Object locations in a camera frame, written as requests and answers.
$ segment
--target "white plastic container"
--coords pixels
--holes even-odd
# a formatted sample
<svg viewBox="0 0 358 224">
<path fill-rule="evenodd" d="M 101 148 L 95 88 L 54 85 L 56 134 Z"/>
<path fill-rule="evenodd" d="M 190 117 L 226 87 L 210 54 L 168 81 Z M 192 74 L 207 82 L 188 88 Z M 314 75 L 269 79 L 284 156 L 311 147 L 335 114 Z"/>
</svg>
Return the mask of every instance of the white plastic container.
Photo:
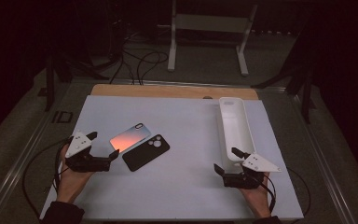
<svg viewBox="0 0 358 224">
<path fill-rule="evenodd" d="M 222 97 L 219 100 L 220 115 L 217 116 L 219 140 L 222 152 L 222 165 L 227 172 L 240 172 L 241 161 L 231 152 L 233 147 L 249 154 L 255 153 L 246 116 L 245 104 L 242 99 Z"/>
</svg>

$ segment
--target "human hand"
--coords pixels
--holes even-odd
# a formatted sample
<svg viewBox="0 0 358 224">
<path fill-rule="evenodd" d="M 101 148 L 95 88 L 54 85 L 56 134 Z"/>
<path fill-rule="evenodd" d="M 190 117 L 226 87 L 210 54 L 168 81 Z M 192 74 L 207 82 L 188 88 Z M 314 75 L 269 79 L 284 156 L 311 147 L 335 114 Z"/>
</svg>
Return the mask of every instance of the human hand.
<svg viewBox="0 0 358 224">
<path fill-rule="evenodd" d="M 268 183 L 269 173 L 264 173 L 263 184 Z M 256 218 L 271 217 L 268 192 L 261 186 L 257 189 L 239 189 Z"/>
<path fill-rule="evenodd" d="M 69 144 L 63 146 L 60 156 L 62 160 L 61 181 L 58 188 L 57 202 L 73 203 L 76 197 L 81 193 L 86 186 L 90 177 L 95 172 L 79 173 L 71 170 L 65 164 L 65 154 L 69 148 Z"/>
</svg>

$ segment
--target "white table surface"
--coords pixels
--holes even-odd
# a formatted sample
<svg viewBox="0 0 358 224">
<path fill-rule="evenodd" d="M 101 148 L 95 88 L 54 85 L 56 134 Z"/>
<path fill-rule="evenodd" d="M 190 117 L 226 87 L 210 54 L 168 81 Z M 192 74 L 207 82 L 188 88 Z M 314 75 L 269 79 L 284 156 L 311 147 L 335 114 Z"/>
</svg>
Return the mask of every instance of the white table surface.
<svg viewBox="0 0 358 224">
<path fill-rule="evenodd" d="M 244 101 L 258 154 L 278 165 L 273 215 L 302 218 L 292 182 L 261 101 Z M 89 96 L 74 133 L 98 132 L 91 155 L 107 157 L 109 140 L 142 122 L 171 149 L 131 172 L 120 155 L 109 172 L 95 174 L 75 204 L 94 220 L 238 220 L 253 218 L 237 189 L 225 188 L 213 164 L 221 165 L 217 100 Z M 54 188 L 41 217 L 56 198 Z"/>
</svg>

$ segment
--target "sleeve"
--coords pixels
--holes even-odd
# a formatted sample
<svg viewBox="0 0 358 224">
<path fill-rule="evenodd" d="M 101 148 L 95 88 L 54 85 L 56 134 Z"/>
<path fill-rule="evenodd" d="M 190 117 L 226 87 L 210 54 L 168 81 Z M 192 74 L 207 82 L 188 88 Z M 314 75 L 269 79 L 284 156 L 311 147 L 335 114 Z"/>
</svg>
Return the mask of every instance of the sleeve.
<svg viewBox="0 0 358 224">
<path fill-rule="evenodd" d="M 282 224 L 278 217 L 264 217 L 253 222 L 253 224 Z"/>
<path fill-rule="evenodd" d="M 78 224 L 84 210 L 70 203 L 52 202 L 42 219 L 43 224 Z"/>
</svg>

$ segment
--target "smartphone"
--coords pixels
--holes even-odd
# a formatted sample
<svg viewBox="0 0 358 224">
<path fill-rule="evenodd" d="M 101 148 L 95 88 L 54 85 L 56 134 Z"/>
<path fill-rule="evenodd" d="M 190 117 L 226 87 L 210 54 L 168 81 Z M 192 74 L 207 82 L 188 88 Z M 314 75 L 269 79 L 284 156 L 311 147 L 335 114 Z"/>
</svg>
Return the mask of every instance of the smartphone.
<svg viewBox="0 0 358 224">
<path fill-rule="evenodd" d="M 142 141 L 149 137 L 150 134 L 151 132 L 146 126 L 144 126 L 143 123 L 139 123 L 113 137 L 110 140 L 110 144 L 115 150 L 122 152 L 138 146 Z"/>
<path fill-rule="evenodd" d="M 170 149 L 170 145 L 160 134 L 157 134 L 133 150 L 126 152 L 123 155 L 123 160 L 131 171 L 136 171 L 168 149 Z"/>
</svg>

